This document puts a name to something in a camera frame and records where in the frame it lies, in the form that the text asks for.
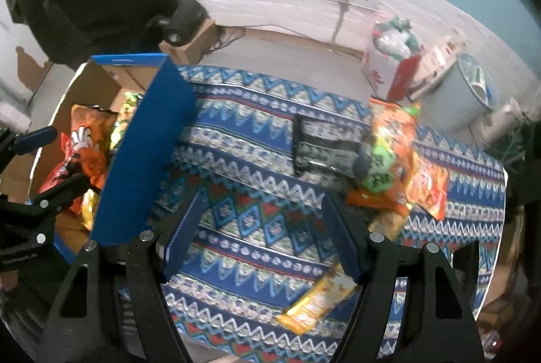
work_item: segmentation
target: yellow snack bag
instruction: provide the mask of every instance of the yellow snack bag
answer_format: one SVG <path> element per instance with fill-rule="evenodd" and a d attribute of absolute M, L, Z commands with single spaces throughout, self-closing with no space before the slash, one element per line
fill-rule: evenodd
<path fill-rule="evenodd" d="M 99 195 L 92 189 L 89 189 L 83 195 L 83 201 L 80 204 L 80 216 L 83 219 L 83 225 L 89 232 L 94 226 L 94 216 L 98 210 Z"/>
<path fill-rule="evenodd" d="M 340 264 L 330 268 L 304 296 L 287 308 L 276 321 L 297 335 L 313 329 L 338 303 L 355 290 L 356 284 Z"/>

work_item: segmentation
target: white trash bin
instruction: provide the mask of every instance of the white trash bin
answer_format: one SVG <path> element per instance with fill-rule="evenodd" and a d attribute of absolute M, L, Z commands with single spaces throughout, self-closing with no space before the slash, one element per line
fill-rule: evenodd
<path fill-rule="evenodd" d="M 473 123 L 482 114 L 490 114 L 498 105 L 490 73 L 482 68 L 487 99 L 482 99 L 469 81 L 479 68 L 482 66 L 473 56 L 467 53 L 458 55 L 440 86 L 421 100 L 423 122 L 440 131 L 451 132 Z"/>

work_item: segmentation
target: orange snack package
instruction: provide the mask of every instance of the orange snack package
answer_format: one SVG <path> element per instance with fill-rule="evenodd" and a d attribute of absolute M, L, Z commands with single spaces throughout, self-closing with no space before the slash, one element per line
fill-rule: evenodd
<path fill-rule="evenodd" d="M 313 329 L 341 301 L 355 291 L 356 284 L 335 265 L 301 296 L 291 307 L 276 317 L 276 322 L 297 335 Z"/>
<path fill-rule="evenodd" d="M 408 216 L 411 205 L 405 187 L 411 175 L 419 105 L 401 107 L 370 99 L 372 111 L 372 162 L 357 190 L 350 191 L 347 204 L 388 209 Z"/>
<path fill-rule="evenodd" d="M 96 107 L 71 107 L 71 147 L 74 160 L 90 178 L 92 186 L 102 189 L 107 175 L 109 139 L 116 113 Z"/>
<path fill-rule="evenodd" d="M 413 153 L 413 175 L 406 186 L 406 197 L 425 209 L 436 220 L 445 218 L 449 172 L 430 160 Z"/>

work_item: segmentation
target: table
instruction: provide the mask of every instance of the table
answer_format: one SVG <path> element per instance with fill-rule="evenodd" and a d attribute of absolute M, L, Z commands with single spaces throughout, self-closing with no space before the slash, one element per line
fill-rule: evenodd
<path fill-rule="evenodd" d="M 355 297 L 312 331 L 297 336 L 274 321 L 337 257 L 319 214 L 321 179 L 293 177 L 295 113 L 370 126 L 367 106 L 291 81 L 241 70 L 182 66 L 196 92 L 198 117 L 173 154 L 156 202 L 157 217 L 199 190 L 208 207 L 180 272 L 163 291 L 178 330 L 256 362 L 328 362 L 350 319 Z M 480 241 L 474 314 L 490 285 L 504 222 L 501 164 L 424 126 L 415 149 L 450 170 L 445 220 L 415 208 L 397 243 L 432 241 L 452 252 Z M 380 355 L 392 353 L 406 280 L 396 292 Z"/>

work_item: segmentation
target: cardboard box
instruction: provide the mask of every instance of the cardboard box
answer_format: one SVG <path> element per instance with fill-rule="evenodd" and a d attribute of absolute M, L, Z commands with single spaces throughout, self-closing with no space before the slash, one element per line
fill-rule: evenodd
<path fill-rule="evenodd" d="M 417 54 L 397 61 L 377 50 L 371 40 L 362 59 L 362 70 L 377 97 L 397 102 L 406 97 L 420 60 L 421 55 Z"/>
<path fill-rule="evenodd" d="M 203 55 L 218 40 L 218 29 L 214 20 L 207 18 L 201 25 L 199 31 L 188 44 L 175 47 L 162 41 L 160 50 L 168 54 L 172 61 L 177 65 L 197 64 L 203 58 Z"/>
<path fill-rule="evenodd" d="M 101 194 L 90 236 L 102 245 L 129 241 L 148 228 L 147 218 L 159 191 L 159 180 L 184 124 L 194 113 L 195 95 L 167 55 L 95 56 L 76 73 L 50 125 L 59 134 L 69 133 L 74 104 L 108 108 L 122 98 L 126 89 L 145 92 L 145 97 L 109 167 Z M 47 175 L 63 160 L 60 136 L 38 151 L 30 197 L 37 195 Z M 73 260 L 87 239 L 88 233 L 74 225 L 73 218 L 57 218 L 55 245 L 66 260 Z"/>

